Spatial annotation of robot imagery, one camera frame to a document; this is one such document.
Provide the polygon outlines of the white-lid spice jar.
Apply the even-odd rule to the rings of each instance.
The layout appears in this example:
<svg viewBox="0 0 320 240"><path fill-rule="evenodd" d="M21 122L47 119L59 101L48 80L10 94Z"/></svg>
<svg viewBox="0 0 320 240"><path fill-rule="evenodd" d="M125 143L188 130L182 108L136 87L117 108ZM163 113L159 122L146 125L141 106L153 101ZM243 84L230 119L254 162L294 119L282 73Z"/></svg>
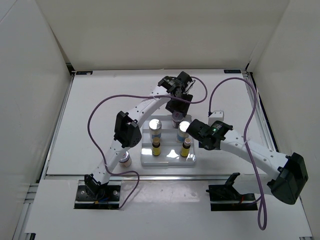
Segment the white-lid spice jar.
<svg viewBox="0 0 320 240"><path fill-rule="evenodd" d="M182 112L174 111L171 115L172 125L175 129L177 129L180 123L185 119Z"/></svg>
<svg viewBox="0 0 320 240"><path fill-rule="evenodd" d="M131 156L130 156L130 153L128 151L126 151L120 161L119 161L119 165L122 167L122 168L128 168L130 165L132 164L132 159L131 159Z"/></svg>

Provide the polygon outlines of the silver-lid shaker bottle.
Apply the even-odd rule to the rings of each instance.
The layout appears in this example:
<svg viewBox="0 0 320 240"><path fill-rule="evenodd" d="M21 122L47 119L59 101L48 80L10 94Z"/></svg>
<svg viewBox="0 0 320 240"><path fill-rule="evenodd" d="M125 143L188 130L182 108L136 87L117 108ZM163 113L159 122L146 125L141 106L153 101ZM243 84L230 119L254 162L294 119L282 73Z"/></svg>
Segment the silver-lid shaker bottle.
<svg viewBox="0 0 320 240"><path fill-rule="evenodd" d="M162 135L162 122L157 119L151 119L148 124L150 139L161 138Z"/></svg>
<svg viewBox="0 0 320 240"><path fill-rule="evenodd" d="M177 129L177 135L176 135L176 142L177 143L183 143L186 138L189 137L189 134L187 133L187 129L190 126L190 123L188 121L182 121Z"/></svg>

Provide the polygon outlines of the yellow cork-top bottle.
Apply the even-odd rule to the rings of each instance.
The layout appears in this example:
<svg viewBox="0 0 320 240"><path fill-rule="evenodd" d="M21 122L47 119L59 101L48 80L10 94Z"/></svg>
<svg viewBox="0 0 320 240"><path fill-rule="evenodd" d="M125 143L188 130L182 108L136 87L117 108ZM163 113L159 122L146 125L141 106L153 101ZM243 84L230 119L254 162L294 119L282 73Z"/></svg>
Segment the yellow cork-top bottle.
<svg viewBox="0 0 320 240"><path fill-rule="evenodd" d="M191 143L192 143L192 141L191 141L190 138L185 138L184 139L184 142L182 143L182 147L181 147L181 150L180 150L180 155L183 158L186 158L189 155Z"/></svg>
<svg viewBox="0 0 320 240"><path fill-rule="evenodd" d="M161 154L161 142L159 137L152 139L152 155L159 156Z"/></svg>

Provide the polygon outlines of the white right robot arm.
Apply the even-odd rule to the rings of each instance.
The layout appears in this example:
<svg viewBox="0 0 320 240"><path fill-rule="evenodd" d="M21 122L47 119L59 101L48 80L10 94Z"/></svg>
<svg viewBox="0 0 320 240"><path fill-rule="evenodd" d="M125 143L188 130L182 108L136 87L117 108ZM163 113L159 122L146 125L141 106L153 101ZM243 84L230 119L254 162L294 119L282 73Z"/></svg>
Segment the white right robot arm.
<svg viewBox="0 0 320 240"><path fill-rule="evenodd" d="M286 155L273 151L256 142L248 141L248 147L243 136L222 121L212 125L197 119L193 120L186 132L208 151L223 150L234 154L251 163L251 153L255 166L264 171L270 181L266 184L271 194L279 201L294 205L309 179L304 158L294 152Z"/></svg>

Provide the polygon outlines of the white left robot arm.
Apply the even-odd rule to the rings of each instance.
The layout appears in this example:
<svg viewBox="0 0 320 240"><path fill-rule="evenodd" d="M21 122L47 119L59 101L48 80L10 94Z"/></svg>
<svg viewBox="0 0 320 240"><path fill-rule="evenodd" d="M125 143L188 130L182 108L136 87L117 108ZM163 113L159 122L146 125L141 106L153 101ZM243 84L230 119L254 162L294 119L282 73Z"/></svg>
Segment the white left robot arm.
<svg viewBox="0 0 320 240"><path fill-rule="evenodd" d="M105 197L106 188L110 177L114 176L115 167L120 162L121 156L129 149L135 147L142 139L141 127L144 122L157 109L163 105L177 107L189 107L193 102L193 96L188 94L193 78L182 71L177 77L165 76L156 85L149 95L118 94L103 99L92 110L87 122L87 132L90 140L102 156L102 162L91 173L84 176L86 193L93 200L101 200ZM119 111L115 117L114 135L107 152L97 144L91 132L91 121L98 108L105 102L116 98L141 99L128 111Z"/></svg>

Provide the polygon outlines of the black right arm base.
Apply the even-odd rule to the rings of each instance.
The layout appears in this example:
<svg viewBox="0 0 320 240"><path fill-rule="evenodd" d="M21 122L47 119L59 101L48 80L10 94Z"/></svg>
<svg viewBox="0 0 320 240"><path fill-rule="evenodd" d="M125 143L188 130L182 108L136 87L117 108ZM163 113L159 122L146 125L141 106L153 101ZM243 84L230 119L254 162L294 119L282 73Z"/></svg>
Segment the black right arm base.
<svg viewBox="0 0 320 240"><path fill-rule="evenodd" d="M257 211L254 193L240 194L233 186L209 185L210 210L212 212Z"/></svg>

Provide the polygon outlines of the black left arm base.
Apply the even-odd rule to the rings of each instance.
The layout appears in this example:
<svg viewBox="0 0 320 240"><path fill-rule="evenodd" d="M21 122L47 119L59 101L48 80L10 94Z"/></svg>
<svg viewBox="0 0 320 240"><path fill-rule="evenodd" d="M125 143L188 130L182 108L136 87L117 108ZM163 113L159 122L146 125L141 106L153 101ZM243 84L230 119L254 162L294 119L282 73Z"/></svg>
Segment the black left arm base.
<svg viewBox="0 0 320 240"><path fill-rule="evenodd" d="M121 183L108 183L96 196L89 195L84 181L79 181L74 200L77 210L117 210L120 206Z"/></svg>

